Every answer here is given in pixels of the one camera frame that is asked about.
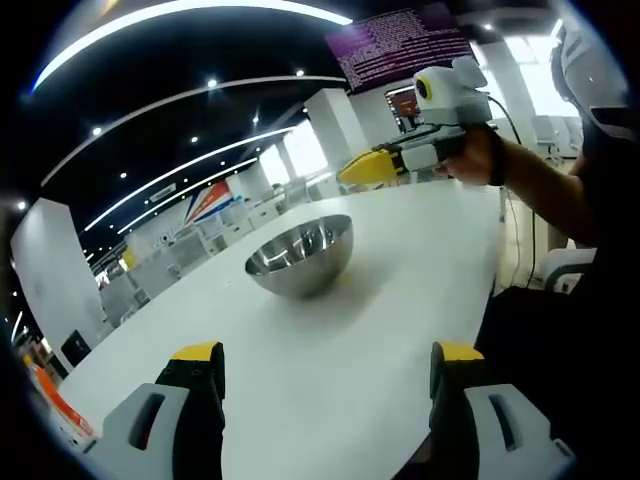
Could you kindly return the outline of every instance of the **helmet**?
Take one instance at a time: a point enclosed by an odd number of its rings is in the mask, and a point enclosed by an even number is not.
[[[566,88],[557,81],[557,70],[554,76],[560,95],[608,135],[637,140],[629,87],[616,60],[584,22],[578,24],[571,15],[562,20],[564,39],[555,63]]]

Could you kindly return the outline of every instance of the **white pillar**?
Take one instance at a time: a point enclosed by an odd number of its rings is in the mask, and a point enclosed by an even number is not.
[[[284,164],[284,168],[287,170],[287,174],[289,175],[289,179],[294,180],[298,178],[296,175],[296,169],[293,168],[293,162],[291,161],[291,155],[289,155],[289,150],[284,146],[284,142],[282,140],[278,140],[276,142],[276,148],[278,149],[278,155],[280,155],[280,159]]]
[[[62,345],[77,330],[90,348],[106,315],[69,207],[41,198],[11,238],[16,272],[31,313],[64,367]]]
[[[331,169],[342,168],[368,148],[358,116],[344,90],[322,89],[304,105]]]
[[[481,45],[480,48],[487,58],[489,70],[502,91],[505,108],[518,129],[522,143],[535,149],[536,132],[531,119],[536,116],[536,111],[520,68],[511,55],[509,47],[505,42],[495,42]]]

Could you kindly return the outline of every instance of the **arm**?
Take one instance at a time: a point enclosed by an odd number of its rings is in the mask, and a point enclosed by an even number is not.
[[[504,144],[507,158],[505,185],[561,232],[583,243],[595,243],[596,227],[585,200],[582,181],[574,175],[557,172],[520,145],[507,140]],[[438,172],[466,183],[486,185],[492,168],[488,133],[484,129],[469,129],[462,155],[445,160]]]

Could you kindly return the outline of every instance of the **screen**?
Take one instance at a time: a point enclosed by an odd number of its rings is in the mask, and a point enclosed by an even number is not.
[[[412,76],[432,65],[473,55],[444,3],[406,8],[364,20],[326,37],[353,91]]]

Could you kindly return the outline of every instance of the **hand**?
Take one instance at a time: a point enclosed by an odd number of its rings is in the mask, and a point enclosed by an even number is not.
[[[451,175],[471,185],[487,185],[493,170],[491,141],[485,127],[467,127],[462,153],[435,168],[437,175]]]

